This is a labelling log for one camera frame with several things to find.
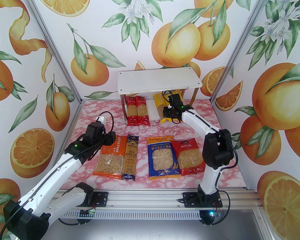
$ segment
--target pink marble surface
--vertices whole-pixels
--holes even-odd
[[[196,100],[193,107],[207,121],[221,128],[209,100]],[[136,180],[124,181],[93,175],[93,170],[98,162],[98,153],[91,161],[87,161],[74,172],[67,179],[62,188],[68,189],[80,182],[85,182],[95,189],[196,188],[198,186],[203,178],[203,173],[182,176],[181,178],[149,180],[147,137],[174,135],[176,140],[196,138],[198,146],[200,150],[202,150],[204,144],[203,139],[201,139],[186,123],[177,125],[172,122],[165,122],[160,124],[159,120],[157,120],[151,121],[151,126],[127,126],[127,124],[123,122],[122,109],[119,100],[86,101],[72,134],[71,142],[81,134],[85,133],[87,125],[92,121],[95,121],[97,116],[103,111],[110,111],[113,114],[113,130],[117,135],[131,134],[139,136]],[[105,114],[105,116],[106,130],[108,131],[111,129],[112,122],[111,117],[108,114]],[[239,167],[224,170],[220,177],[219,186],[244,187],[245,182]]]

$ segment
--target red pasta package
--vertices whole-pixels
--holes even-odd
[[[136,100],[136,110],[138,113],[138,125],[150,126],[146,99],[141,96],[136,96],[135,100]]]
[[[138,114],[137,114],[137,104],[135,97],[127,97],[127,116],[128,116],[128,126],[138,125]]]
[[[172,140],[171,144],[178,160],[181,175],[190,175],[205,171],[206,163],[195,138],[183,141]]]

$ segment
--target white shelf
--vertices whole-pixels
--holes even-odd
[[[199,88],[200,79],[192,67],[161,68],[118,73],[118,93],[134,94]]]

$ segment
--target pasta package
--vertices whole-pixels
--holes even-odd
[[[172,139],[173,136],[147,138],[150,180],[181,177]]]
[[[180,167],[181,175],[190,175],[205,171],[205,162],[196,139],[184,141],[171,141]]]
[[[174,91],[172,91],[172,94],[179,94],[180,98],[181,98],[181,101],[183,102],[183,98],[181,96],[180,90],[174,90]],[[170,93],[166,94],[164,97],[168,100],[169,95],[170,95]],[[171,118],[164,117],[164,112],[163,112],[164,107],[169,106],[169,102],[164,99],[161,92],[156,93],[152,96],[154,98],[155,106],[157,107],[157,111],[158,111],[158,114],[159,114],[159,117],[160,117],[160,123],[162,124],[164,122],[172,122]]]
[[[122,180],[136,180],[138,141],[138,136],[128,135],[121,176]]]
[[[135,97],[127,97],[127,117],[128,117],[128,126],[137,126],[138,125],[138,113],[137,113],[137,103]]]
[[[121,179],[127,138],[127,136],[117,135],[112,145],[101,147],[99,160],[93,175]]]
[[[136,100],[136,110],[138,114],[138,125],[150,126],[146,99],[141,96],[136,96],[135,100]]]

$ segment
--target metal base plate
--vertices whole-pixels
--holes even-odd
[[[219,192],[215,194],[215,198],[206,201],[203,205],[197,197],[197,192],[183,192],[183,204],[185,208],[216,208],[222,207],[222,201]]]

